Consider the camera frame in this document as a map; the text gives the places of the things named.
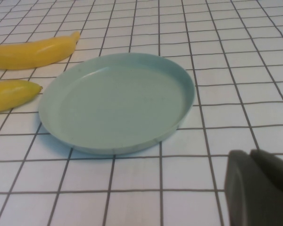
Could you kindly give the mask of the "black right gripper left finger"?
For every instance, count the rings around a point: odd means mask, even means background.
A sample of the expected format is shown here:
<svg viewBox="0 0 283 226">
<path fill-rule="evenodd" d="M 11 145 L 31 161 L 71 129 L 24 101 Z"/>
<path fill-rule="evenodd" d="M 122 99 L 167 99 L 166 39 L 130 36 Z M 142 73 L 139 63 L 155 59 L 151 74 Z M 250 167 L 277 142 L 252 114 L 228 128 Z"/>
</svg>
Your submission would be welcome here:
<svg viewBox="0 0 283 226">
<path fill-rule="evenodd" d="M 228 155 L 225 196 L 232 226 L 283 226 L 283 202 L 250 200 L 250 154 L 233 150 Z"/>
</svg>

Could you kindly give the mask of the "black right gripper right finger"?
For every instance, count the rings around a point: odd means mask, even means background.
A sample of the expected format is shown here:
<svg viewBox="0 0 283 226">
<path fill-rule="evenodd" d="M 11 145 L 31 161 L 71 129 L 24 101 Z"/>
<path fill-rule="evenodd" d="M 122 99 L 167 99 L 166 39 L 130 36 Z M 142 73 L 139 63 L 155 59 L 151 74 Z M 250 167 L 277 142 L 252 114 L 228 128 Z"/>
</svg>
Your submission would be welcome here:
<svg viewBox="0 0 283 226">
<path fill-rule="evenodd" d="M 263 150 L 252 150 L 250 160 L 250 200 L 283 202 L 283 160 Z"/>
</svg>

